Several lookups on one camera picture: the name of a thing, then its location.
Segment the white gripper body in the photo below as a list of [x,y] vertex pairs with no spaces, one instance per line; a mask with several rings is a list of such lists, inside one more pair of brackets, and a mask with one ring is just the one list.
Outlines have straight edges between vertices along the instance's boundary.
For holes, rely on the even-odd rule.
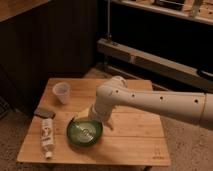
[[110,121],[112,108],[100,108],[96,109],[94,105],[92,105],[89,109],[88,118],[91,120],[95,120],[101,122],[103,124],[107,124]]

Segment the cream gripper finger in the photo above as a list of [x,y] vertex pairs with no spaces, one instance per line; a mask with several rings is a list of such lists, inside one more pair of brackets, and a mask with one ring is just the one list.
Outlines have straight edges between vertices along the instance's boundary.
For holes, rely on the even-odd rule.
[[88,115],[87,114],[76,114],[74,117],[74,121],[88,121]]
[[113,126],[113,123],[112,123],[112,122],[106,122],[106,123],[104,123],[104,125],[105,125],[106,127],[108,127],[110,130],[114,130],[114,126]]

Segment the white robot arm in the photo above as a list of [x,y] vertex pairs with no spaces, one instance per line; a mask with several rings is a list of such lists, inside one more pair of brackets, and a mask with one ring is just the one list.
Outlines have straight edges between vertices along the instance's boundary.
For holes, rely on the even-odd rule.
[[213,130],[213,94],[135,90],[128,88],[121,76],[114,76],[96,88],[95,101],[83,118],[113,128],[110,118],[116,106],[132,107]]

